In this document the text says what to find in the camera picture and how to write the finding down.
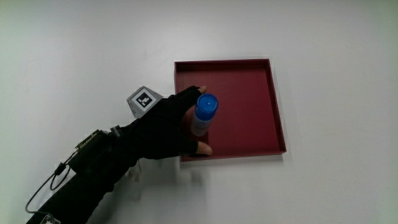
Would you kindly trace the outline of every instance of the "black glove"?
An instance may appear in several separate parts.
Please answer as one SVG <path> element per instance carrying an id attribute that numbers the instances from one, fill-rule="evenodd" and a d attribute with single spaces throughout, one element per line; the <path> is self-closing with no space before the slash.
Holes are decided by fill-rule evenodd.
<path id="1" fill-rule="evenodd" d="M 204 92 L 205 86 L 191 86 L 176 95 L 161 99 L 141 119 L 123 127 L 135 154 L 146 159 L 163 159 L 193 153 L 210 155 L 210 146 L 189 140 L 178 130 L 185 112 L 195 105 Z"/>

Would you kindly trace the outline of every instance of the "blue cap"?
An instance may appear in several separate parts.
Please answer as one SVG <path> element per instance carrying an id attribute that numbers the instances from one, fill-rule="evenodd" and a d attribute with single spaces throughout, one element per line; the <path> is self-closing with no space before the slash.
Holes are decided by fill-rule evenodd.
<path id="1" fill-rule="evenodd" d="M 218 100 L 215 96 L 205 93 L 199 96 L 195 115 L 202 121 L 208 121 L 214 117 L 218 108 Z"/>

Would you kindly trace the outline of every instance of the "wire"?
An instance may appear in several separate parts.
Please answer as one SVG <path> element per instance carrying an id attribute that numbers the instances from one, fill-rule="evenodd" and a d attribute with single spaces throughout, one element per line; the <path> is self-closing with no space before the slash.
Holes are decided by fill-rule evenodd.
<path id="1" fill-rule="evenodd" d="M 57 175 L 54 175 L 52 180 L 51 180 L 50 190 L 56 190 L 62 184 L 62 182 L 67 178 L 67 176 L 69 174 L 69 171 L 70 171 L 70 167 L 68 169 L 68 172 L 63 176 L 63 179 L 59 182 L 59 184 L 56 187 L 53 188 L 52 184 L 54 183 L 55 177 L 57 176 Z"/>
<path id="2" fill-rule="evenodd" d="M 53 176 L 55 176 L 55 173 L 52 174 L 52 175 L 39 187 L 39 189 L 36 191 L 35 194 L 33 194 L 33 196 L 30 198 L 30 200 L 27 202 L 27 204 L 26 204 L 26 206 L 25 206 L 25 211 L 26 211 L 27 213 L 31 213 L 31 214 L 38 213 L 38 214 L 43 214 L 43 215 L 50 215 L 52 224 L 54 224 L 54 216 L 53 216 L 51 213 L 49 213 L 49 212 L 40 212 L 40 211 L 35 211 L 35 212 L 33 212 L 33 211 L 29 211 L 29 210 L 27 209 L 27 207 L 29 206 L 29 204 L 31 203 L 31 201 L 33 200 L 33 198 L 37 195 L 37 193 L 42 189 L 42 187 L 43 187 Z"/>
<path id="3" fill-rule="evenodd" d="M 64 175 L 63 179 L 61 180 L 61 182 L 60 182 L 55 188 L 52 188 L 52 184 L 53 184 L 53 182 L 54 182 L 55 176 L 60 175 L 60 174 L 63 172 L 63 170 L 65 170 L 66 166 L 68 165 L 67 162 L 69 162 L 69 160 L 73 157 L 73 155 L 75 155 L 75 153 L 76 153 L 76 151 L 73 152 L 72 155 L 70 155 L 70 157 L 69 157 L 64 163 L 61 162 L 60 165 L 58 165 L 58 167 L 57 167 L 57 169 L 55 170 L 55 172 L 54 172 L 54 173 L 53 173 L 53 174 L 40 186 L 40 187 L 39 187 L 39 189 L 37 189 L 36 193 L 33 194 L 33 196 L 30 198 L 30 200 L 28 201 L 28 203 L 27 203 L 26 206 L 25 206 L 25 211 L 26 211 L 27 213 L 31 213 L 31 214 L 36 214 L 36 213 L 37 213 L 37 214 L 42 214 L 42 215 L 49 215 L 50 218 L 51 218 L 51 223 L 52 223 L 52 224 L 55 224 L 54 216 L 53 216 L 50 212 L 29 211 L 29 209 L 27 209 L 27 207 L 28 207 L 29 204 L 32 202 L 33 198 L 37 195 L 37 193 L 43 188 L 43 186 L 44 186 L 51 178 L 53 178 L 53 179 L 52 179 L 51 184 L 50 184 L 50 190 L 55 190 L 55 189 L 57 189 L 57 188 L 62 184 L 62 182 L 67 178 L 67 176 L 68 176 L 68 174 L 69 174 L 70 167 L 69 167 L 67 173 Z"/>

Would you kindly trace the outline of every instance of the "red tray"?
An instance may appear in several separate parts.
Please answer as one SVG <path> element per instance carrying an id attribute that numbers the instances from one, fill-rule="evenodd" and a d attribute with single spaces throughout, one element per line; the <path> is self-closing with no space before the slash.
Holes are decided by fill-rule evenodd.
<path id="1" fill-rule="evenodd" d="M 205 136 L 198 138 L 189 131 L 194 107 L 185 114 L 180 130 L 209 144 L 213 155 L 186 155 L 181 161 L 286 152 L 268 59 L 175 62 L 176 93 L 192 85 L 206 85 L 207 93 L 218 99 L 218 110 Z"/>

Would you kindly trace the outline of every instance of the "bottle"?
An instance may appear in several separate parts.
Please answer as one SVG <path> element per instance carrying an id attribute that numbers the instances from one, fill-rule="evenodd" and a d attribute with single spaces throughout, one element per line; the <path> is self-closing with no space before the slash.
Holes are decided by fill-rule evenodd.
<path id="1" fill-rule="evenodd" d="M 217 108 L 218 100 L 215 96 L 209 93 L 199 96 L 191 123 L 192 134 L 200 137 L 207 133 Z"/>

